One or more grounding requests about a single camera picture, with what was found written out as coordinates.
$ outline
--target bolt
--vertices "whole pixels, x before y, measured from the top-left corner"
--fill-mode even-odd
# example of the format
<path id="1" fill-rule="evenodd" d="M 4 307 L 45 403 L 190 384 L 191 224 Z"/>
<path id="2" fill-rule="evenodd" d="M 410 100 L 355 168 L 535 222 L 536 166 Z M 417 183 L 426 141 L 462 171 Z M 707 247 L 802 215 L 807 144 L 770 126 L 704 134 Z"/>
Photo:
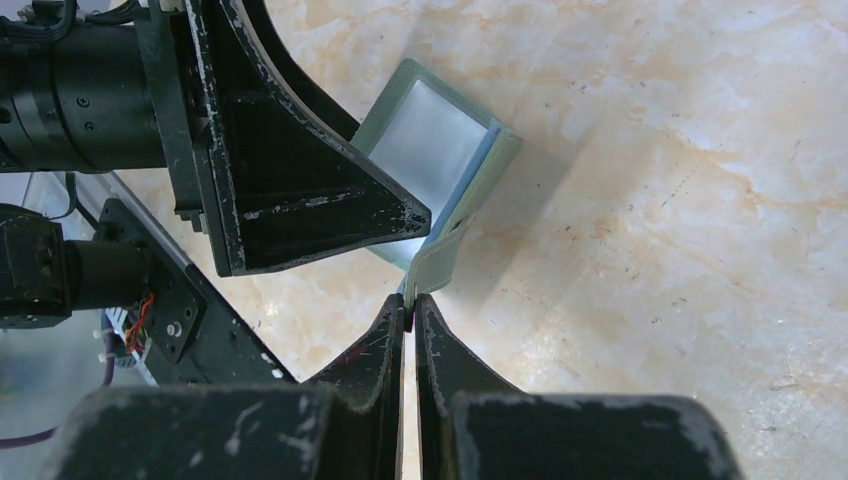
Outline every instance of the bolt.
<path id="1" fill-rule="evenodd" d="M 0 107 L 0 123 L 12 123 L 12 112 L 3 107 Z"/>
<path id="2" fill-rule="evenodd" d="M 183 334 L 183 326 L 179 322 L 174 322 L 165 328 L 165 332 L 172 337 L 179 337 Z"/>

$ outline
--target marble countertop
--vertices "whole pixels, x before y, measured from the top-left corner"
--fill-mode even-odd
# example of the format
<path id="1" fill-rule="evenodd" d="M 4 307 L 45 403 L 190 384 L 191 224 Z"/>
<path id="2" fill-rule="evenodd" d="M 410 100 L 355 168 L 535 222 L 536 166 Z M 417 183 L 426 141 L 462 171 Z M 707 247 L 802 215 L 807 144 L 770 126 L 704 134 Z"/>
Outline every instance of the marble countertop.
<path id="1" fill-rule="evenodd" d="M 436 295 L 494 369 L 532 392 L 693 397 L 752 478 L 848 475 L 844 2 L 267 5 L 357 119 L 412 57 L 524 137 Z M 220 279 L 167 173 L 121 176 L 299 379 L 402 277 L 363 250 Z"/>

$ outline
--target cable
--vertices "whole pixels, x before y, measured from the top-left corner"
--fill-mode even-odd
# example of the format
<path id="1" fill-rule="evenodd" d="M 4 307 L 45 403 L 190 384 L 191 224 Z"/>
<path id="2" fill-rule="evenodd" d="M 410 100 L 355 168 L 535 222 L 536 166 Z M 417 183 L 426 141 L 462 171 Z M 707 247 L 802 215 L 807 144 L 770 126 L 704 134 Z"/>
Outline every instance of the cable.
<path id="1" fill-rule="evenodd" d="M 103 373 L 103 383 L 100 385 L 100 388 L 106 388 L 112 384 L 112 378 L 115 375 L 114 353 L 116 343 L 115 339 L 117 338 L 117 335 L 115 335 L 114 330 L 112 330 L 112 324 L 109 322 L 109 318 L 106 317 L 106 312 L 101 312 L 100 314 L 100 328 L 112 332 L 103 335 L 103 344 L 106 346 L 106 371 Z M 25 437 L 0 438 L 0 450 L 26 447 L 29 445 L 35 445 L 36 443 L 41 443 L 52 437 L 53 433 L 56 432 L 56 428 L 57 427 L 53 427 L 49 430 L 38 432 L 32 435 L 27 435 Z"/>
<path id="2" fill-rule="evenodd" d="M 65 190 L 68 191 L 68 210 L 58 217 L 48 218 L 51 222 L 61 220 L 70 214 L 79 206 L 79 198 L 77 196 L 77 177 L 74 172 L 65 172 Z"/>
<path id="3" fill-rule="evenodd" d="M 79 210 L 80 215 L 82 215 L 82 218 L 84 218 L 88 222 L 88 224 L 91 225 L 92 228 L 97 230 L 97 226 L 100 225 L 100 222 L 97 221 L 96 218 L 94 218 L 94 215 L 92 215 L 91 212 L 89 212 L 88 209 L 82 205 L 82 203 L 77 203 L 77 210 Z"/>
<path id="4" fill-rule="evenodd" d="M 23 22 L 0 17 L 0 37 L 8 38 L 12 43 L 37 43 L 49 45 L 68 35 L 76 22 L 77 0 L 65 0 L 62 17 L 53 25 L 28 25 Z"/>
<path id="5" fill-rule="evenodd" d="M 126 0 L 112 10 L 86 16 L 85 21 L 97 25 L 123 25 L 133 21 L 133 11 L 137 5 L 138 0 Z"/>
<path id="6" fill-rule="evenodd" d="M 150 305 L 153 304 L 153 300 L 155 300 L 155 298 L 156 297 L 151 293 L 150 298 L 141 305 L 138 321 L 124 332 L 124 344 L 127 346 L 127 353 L 129 354 L 132 354 L 133 352 L 144 352 L 144 345 L 139 342 L 139 337 L 141 334 L 146 335 L 146 332 L 144 332 L 144 323 L 147 321 L 147 310 L 150 308 Z"/>

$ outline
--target beige marble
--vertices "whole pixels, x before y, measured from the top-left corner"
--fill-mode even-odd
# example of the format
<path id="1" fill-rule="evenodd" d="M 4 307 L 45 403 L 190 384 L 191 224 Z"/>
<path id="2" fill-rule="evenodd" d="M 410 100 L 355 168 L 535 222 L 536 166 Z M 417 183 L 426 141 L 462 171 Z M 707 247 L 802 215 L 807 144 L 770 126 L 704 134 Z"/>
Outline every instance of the beige marble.
<path id="1" fill-rule="evenodd" d="M 848 477 L 844 2 L 268 7 L 357 118 L 410 56 L 526 139 L 436 295 L 498 372 L 529 391 L 691 396 L 751 478 Z M 401 278 L 358 251 L 218 279 L 166 174 L 122 176 L 298 378 Z"/>

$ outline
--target screw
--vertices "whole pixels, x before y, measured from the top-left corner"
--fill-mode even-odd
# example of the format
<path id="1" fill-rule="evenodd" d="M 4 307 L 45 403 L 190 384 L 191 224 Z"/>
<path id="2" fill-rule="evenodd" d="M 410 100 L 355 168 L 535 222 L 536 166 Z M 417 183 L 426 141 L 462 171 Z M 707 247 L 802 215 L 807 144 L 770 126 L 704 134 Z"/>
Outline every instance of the screw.
<path id="1" fill-rule="evenodd" d="M 183 334 L 183 326 L 180 325 L 179 322 L 174 322 L 165 328 L 165 333 L 172 337 L 179 337 Z"/>

